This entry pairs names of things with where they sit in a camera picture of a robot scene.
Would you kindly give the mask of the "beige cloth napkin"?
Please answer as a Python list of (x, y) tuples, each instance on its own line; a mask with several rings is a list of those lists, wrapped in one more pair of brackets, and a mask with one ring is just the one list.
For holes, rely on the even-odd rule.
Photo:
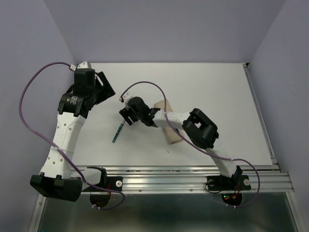
[[(154, 108), (164, 109), (165, 102), (164, 100), (158, 101), (154, 104)], [(183, 141), (183, 139), (175, 133), (170, 127), (165, 127), (162, 129), (167, 141), (172, 145)]]

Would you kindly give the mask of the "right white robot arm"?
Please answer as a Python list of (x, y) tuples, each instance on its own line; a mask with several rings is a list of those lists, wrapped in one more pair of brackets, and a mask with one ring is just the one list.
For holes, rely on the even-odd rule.
[(232, 189), (239, 184), (241, 168), (214, 146), (219, 138), (218, 127), (200, 109), (176, 113), (165, 112), (160, 108), (134, 110), (132, 107), (124, 107), (119, 113), (129, 125), (141, 121), (148, 127), (171, 128), (174, 132), (183, 130), (190, 139), (190, 145), (212, 158), (226, 188)]

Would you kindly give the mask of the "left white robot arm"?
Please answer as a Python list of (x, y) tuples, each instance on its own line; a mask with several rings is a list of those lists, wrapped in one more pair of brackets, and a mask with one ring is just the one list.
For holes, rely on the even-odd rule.
[(75, 202), (83, 189), (83, 179), (71, 176), (71, 160), (89, 111), (115, 95), (104, 72), (81, 68), (74, 83), (64, 93), (57, 109), (57, 126), (45, 164), (30, 185), (42, 196)]

